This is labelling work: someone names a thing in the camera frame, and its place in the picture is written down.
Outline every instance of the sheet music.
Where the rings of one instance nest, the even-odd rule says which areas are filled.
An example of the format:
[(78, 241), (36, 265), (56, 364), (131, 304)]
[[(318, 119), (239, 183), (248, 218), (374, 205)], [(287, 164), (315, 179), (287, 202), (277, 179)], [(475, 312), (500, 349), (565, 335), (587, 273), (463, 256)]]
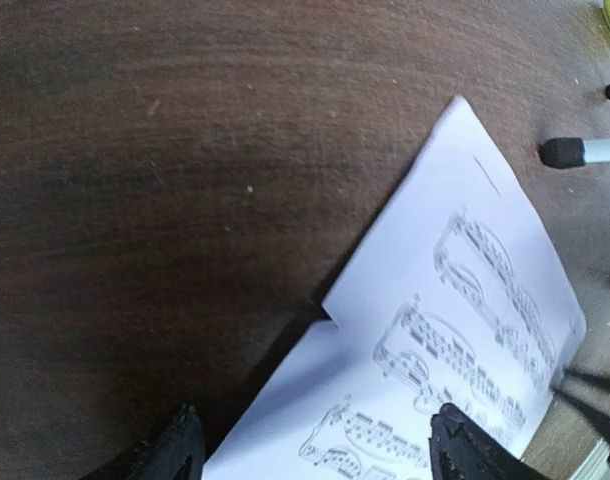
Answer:
[(408, 390), (419, 437), (451, 401), (516, 456), (586, 331), (536, 211), (462, 98), (323, 306), (381, 382)]
[(454, 100), (206, 480), (430, 479), (452, 402), (515, 456), (585, 319), (545, 229), (467, 102)]

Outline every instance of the dark wood surface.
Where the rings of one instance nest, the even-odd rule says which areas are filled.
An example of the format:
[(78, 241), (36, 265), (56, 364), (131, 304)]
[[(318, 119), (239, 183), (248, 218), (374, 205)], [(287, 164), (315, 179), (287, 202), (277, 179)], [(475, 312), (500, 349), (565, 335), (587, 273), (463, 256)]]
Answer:
[[(78, 478), (188, 400), (213, 448), (455, 94), (610, 371), (610, 166), (535, 153), (610, 135), (607, 83), (581, 1), (0, 0), (0, 479)], [(557, 405), (526, 460), (564, 478), (594, 441)]]

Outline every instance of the wood grain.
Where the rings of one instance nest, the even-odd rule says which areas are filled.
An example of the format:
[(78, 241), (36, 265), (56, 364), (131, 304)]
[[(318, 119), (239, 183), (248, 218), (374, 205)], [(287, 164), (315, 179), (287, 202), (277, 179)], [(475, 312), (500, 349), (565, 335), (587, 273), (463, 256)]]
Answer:
[[(610, 135), (607, 83), (575, 0), (0, 0), (0, 479), (78, 478), (188, 400), (213, 448), (455, 94), (610, 370), (610, 166), (535, 154)], [(557, 406), (526, 459), (564, 478), (594, 440)]]

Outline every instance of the paper sheet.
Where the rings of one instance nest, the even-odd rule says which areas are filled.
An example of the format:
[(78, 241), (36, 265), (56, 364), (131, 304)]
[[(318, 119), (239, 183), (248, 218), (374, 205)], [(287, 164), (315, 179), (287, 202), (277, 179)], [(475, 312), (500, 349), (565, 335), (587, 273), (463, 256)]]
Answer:
[(460, 98), (323, 306), (338, 330), (297, 345), (206, 480), (431, 478), (429, 421), (447, 401), (520, 456), (586, 330), (538, 215)]

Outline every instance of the gray marker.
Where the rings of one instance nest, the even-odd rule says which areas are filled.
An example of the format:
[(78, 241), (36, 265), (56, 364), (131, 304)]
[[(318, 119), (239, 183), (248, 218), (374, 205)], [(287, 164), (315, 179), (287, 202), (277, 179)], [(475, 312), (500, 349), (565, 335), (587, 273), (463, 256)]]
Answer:
[(551, 168), (584, 167), (588, 163), (610, 162), (610, 138), (552, 138), (539, 149), (543, 164)]

